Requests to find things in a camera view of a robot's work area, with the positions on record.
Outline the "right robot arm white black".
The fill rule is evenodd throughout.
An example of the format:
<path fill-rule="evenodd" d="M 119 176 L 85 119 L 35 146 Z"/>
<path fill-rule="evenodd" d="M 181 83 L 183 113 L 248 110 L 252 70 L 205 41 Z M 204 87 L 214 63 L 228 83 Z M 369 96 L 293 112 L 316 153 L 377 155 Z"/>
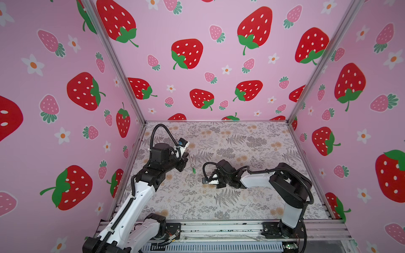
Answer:
<path fill-rule="evenodd" d="M 306 208 L 314 204 L 312 182 L 288 164 L 281 162 L 274 169 L 253 171 L 249 166 L 235 169 L 228 161 L 221 160 L 206 162 L 202 172 L 202 183 L 213 184 L 218 189 L 270 187 L 279 194 L 285 202 L 284 213 L 277 225 L 262 233 L 266 238 L 293 238 L 300 231 L 306 232 L 303 216 Z"/>

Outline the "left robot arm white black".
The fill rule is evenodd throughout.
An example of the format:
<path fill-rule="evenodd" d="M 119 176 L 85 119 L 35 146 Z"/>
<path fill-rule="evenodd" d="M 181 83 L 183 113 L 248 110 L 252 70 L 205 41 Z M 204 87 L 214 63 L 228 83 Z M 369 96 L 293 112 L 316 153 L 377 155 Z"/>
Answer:
<path fill-rule="evenodd" d="M 100 235 L 85 241 L 82 247 L 84 253 L 137 253 L 152 238 L 165 236 L 164 216 L 150 214 L 139 227 L 136 227 L 136 221 L 166 174 L 173 169 L 184 170 L 188 146 L 188 141 L 181 138 L 175 147 L 157 143 L 150 148 L 148 162 L 131 178 L 131 194 Z"/>

